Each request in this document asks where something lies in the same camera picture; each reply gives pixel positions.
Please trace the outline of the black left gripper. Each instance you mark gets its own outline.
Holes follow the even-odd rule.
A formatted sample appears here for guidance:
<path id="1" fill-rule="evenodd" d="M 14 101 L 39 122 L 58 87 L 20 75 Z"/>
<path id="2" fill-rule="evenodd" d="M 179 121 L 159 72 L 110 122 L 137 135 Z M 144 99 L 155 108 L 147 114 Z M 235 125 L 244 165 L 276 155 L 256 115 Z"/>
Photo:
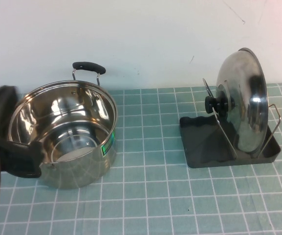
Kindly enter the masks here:
<path id="1" fill-rule="evenodd" d="M 1 171 L 8 170 L 8 150 L 5 148 L 9 121 L 19 100 L 15 86 L 0 87 L 0 167 Z M 32 141 L 30 144 L 8 141 L 8 149 L 11 156 L 29 160 L 43 160 L 43 144 L 39 141 Z"/>

